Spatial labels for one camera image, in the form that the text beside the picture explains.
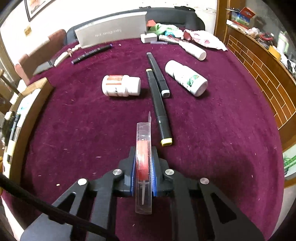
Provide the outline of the clear box red object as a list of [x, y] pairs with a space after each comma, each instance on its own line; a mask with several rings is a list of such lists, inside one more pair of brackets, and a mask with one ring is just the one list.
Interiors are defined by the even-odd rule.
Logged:
[[151, 175], [151, 115], [146, 122], [137, 123], [137, 142], [135, 153], [135, 212], [152, 213], [152, 175]]

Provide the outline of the black marker grey cap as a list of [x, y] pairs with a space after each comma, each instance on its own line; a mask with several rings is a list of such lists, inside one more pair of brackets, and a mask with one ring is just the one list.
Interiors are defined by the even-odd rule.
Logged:
[[151, 65], [151, 69], [154, 72], [155, 78], [157, 80], [159, 91], [163, 98], [169, 98], [171, 95], [171, 92], [168, 88], [168, 85], [166, 83], [166, 80], [160, 70], [160, 67], [154, 58], [153, 54], [151, 52], [147, 52], [147, 58], [149, 60], [149, 63]]

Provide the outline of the black marker yellow caps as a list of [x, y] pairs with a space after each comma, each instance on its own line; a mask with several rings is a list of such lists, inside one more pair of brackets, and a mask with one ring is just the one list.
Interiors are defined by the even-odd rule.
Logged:
[[173, 144], [173, 138], [171, 135], [171, 130], [169, 126], [169, 120], [167, 117], [166, 109], [162, 101], [161, 93], [159, 92], [157, 80], [151, 69], [146, 69], [145, 72], [147, 74], [147, 79], [148, 79], [148, 83], [149, 83], [149, 87], [152, 95], [152, 102], [154, 105], [154, 112], [156, 114], [156, 118], [159, 126], [159, 132], [161, 136], [161, 145], [163, 147], [171, 146]]

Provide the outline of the black phone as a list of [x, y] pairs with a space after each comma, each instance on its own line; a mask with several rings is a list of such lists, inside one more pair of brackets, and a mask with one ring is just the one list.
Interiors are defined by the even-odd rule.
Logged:
[[54, 65], [53, 65], [52, 61], [46, 61], [36, 68], [36, 70], [33, 73], [33, 76], [38, 75], [38, 74], [40, 74], [46, 70], [49, 70], [53, 67], [54, 67]]

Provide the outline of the grey red dragonfly box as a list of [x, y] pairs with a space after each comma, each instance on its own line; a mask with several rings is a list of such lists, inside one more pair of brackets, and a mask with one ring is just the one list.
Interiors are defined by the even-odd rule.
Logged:
[[126, 13], [93, 21], [75, 30], [81, 48], [139, 38], [147, 31], [147, 12]]

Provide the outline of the framed wall painting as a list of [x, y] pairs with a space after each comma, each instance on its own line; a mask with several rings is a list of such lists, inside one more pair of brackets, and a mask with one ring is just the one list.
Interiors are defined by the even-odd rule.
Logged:
[[41, 11], [55, 0], [24, 0], [28, 21], [31, 22]]

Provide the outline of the green cloth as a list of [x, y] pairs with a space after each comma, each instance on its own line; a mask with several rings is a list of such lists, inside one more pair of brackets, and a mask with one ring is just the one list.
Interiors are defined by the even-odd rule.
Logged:
[[165, 36], [173, 36], [175, 38], [182, 38], [183, 31], [179, 29], [175, 25], [165, 25], [156, 23], [154, 26], [150, 27], [148, 33], [154, 33], [157, 36], [165, 35]]

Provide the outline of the white bottle red label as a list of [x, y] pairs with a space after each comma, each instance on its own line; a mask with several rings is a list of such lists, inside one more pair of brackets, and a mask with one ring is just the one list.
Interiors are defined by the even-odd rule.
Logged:
[[128, 75], [106, 75], [102, 80], [102, 92], [105, 96], [139, 96], [141, 80]]

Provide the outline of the wooden brick-pattern counter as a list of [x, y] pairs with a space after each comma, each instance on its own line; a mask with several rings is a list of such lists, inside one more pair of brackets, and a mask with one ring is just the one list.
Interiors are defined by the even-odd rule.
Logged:
[[295, 144], [295, 79], [267, 49], [233, 26], [227, 26], [225, 44], [264, 93], [286, 151]]

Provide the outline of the pink cloth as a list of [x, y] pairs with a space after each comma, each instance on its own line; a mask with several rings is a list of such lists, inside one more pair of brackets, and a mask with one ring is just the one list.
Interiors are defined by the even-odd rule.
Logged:
[[204, 30], [191, 31], [185, 29], [183, 32], [184, 40], [194, 41], [206, 48], [227, 51], [226, 46], [216, 36]]

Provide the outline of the cardboard tray box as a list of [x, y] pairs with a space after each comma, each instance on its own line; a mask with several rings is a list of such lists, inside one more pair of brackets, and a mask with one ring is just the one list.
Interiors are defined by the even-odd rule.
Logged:
[[[8, 133], [4, 135], [3, 174], [20, 184], [26, 146], [37, 117], [45, 104], [53, 86], [47, 78], [42, 78], [18, 94], [14, 104], [6, 113]], [[13, 140], [9, 140], [16, 114], [21, 114]]]

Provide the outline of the thin purple marker pen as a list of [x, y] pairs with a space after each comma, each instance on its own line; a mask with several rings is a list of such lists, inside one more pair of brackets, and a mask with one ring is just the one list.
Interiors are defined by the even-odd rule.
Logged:
[[92, 50], [90, 52], [87, 52], [87, 53], [79, 56], [78, 58], [72, 60], [71, 63], [73, 65], [75, 65], [75, 64], [80, 63], [81, 61], [86, 60], [86, 59], [88, 59], [88, 58], [90, 58], [90, 57], [92, 57], [92, 56], [94, 56], [96, 54], [99, 54], [99, 53], [105, 52], [107, 50], [110, 50], [112, 47], [113, 47], [113, 45], [109, 44], [109, 45], [106, 45], [106, 46], [103, 46], [103, 47], [96, 48], [96, 49], [94, 49], [94, 50]]

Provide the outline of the white plain bottle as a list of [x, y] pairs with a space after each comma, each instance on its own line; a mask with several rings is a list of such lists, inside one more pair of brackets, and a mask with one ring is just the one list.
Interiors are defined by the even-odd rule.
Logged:
[[206, 51], [201, 49], [200, 47], [188, 43], [188, 42], [179, 42], [179, 45], [189, 54], [197, 58], [199, 61], [203, 61], [206, 59]]

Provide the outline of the white charger adapter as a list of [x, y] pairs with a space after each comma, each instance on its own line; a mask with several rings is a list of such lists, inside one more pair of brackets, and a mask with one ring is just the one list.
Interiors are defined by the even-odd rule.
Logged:
[[158, 40], [158, 36], [155, 33], [144, 33], [140, 35], [140, 40], [143, 44], [156, 42]]

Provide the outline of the white bottle green label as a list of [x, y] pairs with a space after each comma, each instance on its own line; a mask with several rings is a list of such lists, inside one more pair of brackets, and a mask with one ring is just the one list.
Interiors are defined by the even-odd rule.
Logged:
[[175, 60], [168, 61], [165, 71], [195, 97], [201, 96], [208, 87], [206, 78]]

